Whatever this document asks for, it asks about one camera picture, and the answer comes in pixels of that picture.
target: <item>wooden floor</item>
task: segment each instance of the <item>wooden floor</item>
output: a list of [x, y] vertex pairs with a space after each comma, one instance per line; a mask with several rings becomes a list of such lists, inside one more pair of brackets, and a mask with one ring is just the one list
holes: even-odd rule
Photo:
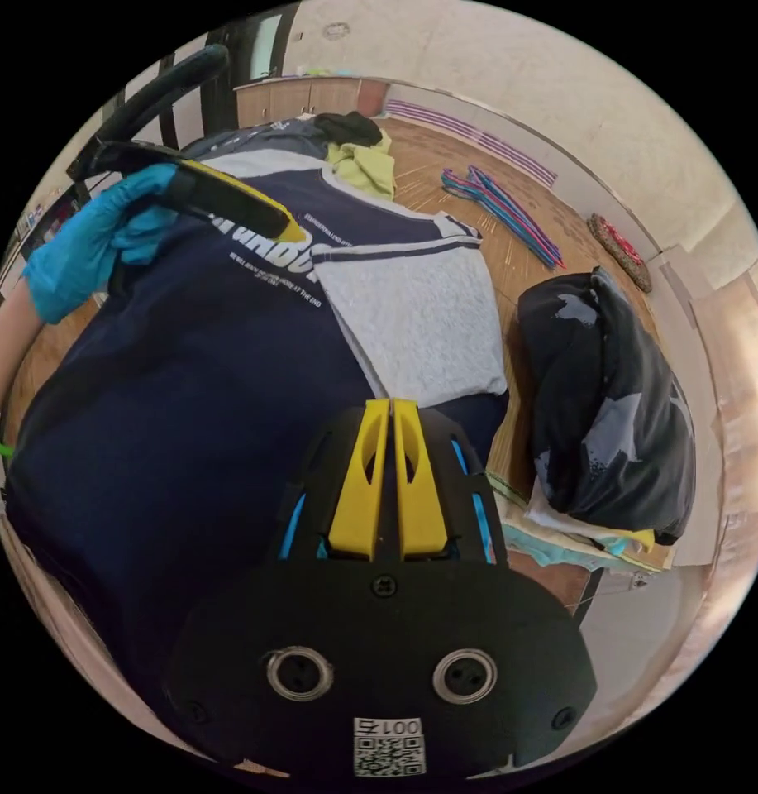
[[[552, 278], [542, 263], [503, 224], [476, 204], [445, 193], [441, 172], [453, 169], [465, 175], [476, 165], [505, 188], [560, 248], [567, 271], [590, 272], [602, 265], [615, 276], [629, 295], [646, 328], [656, 336], [651, 312], [642, 293], [615, 260], [591, 237], [585, 222], [547, 188], [510, 165], [470, 144], [440, 132], [396, 119], [380, 123], [393, 139], [398, 184], [396, 202], [422, 213], [447, 212], [478, 228], [484, 242], [482, 252], [489, 266], [497, 296], [506, 341], [506, 375], [511, 393], [508, 416], [495, 438], [489, 470], [500, 475], [523, 495], [532, 488], [532, 466], [526, 444], [531, 421], [532, 382], [515, 324], [518, 296], [528, 287]], [[97, 307], [93, 301], [55, 327], [46, 327], [24, 360], [7, 406], [6, 443], [17, 437], [23, 414], [32, 397], [59, 365], [75, 339], [86, 327]], [[588, 580], [583, 568], [558, 565], [539, 567], [531, 557], [509, 552], [512, 567], [536, 579], [572, 610], [579, 603]]]

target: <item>black jacket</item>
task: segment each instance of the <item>black jacket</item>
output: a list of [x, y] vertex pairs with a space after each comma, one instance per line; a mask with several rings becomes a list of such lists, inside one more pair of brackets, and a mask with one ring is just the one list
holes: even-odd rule
[[536, 380], [532, 455], [551, 506], [675, 543], [695, 496], [689, 409], [660, 348], [602, 268], [519, 299]]

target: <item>qr code sticker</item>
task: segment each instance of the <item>qr code sticker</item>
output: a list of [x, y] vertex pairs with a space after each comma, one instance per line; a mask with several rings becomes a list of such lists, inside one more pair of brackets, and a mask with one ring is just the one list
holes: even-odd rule
[[354, 737], [357, 777], [407, 777], [425, 773], [426, 745], [422, 736]]

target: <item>printed number label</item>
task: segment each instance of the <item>printed number label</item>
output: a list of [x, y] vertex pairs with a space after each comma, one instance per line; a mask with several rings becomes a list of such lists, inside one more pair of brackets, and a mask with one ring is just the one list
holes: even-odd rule
[[354, 719], [354, 736], [420, 736], [422, 725], [418, 718], [412, 720]]

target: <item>black handle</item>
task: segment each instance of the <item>black handle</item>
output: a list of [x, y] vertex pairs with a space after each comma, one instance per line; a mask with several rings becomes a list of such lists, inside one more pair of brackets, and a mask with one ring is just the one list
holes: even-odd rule
[[224, 71], [229, 59], [225, 46], [211, 44], [152, 79], [103, 122], [70, 164], [67, 175], [79, 182], [100, 173], [91, 166], [102, 143], [129, 141], [187, 93]]

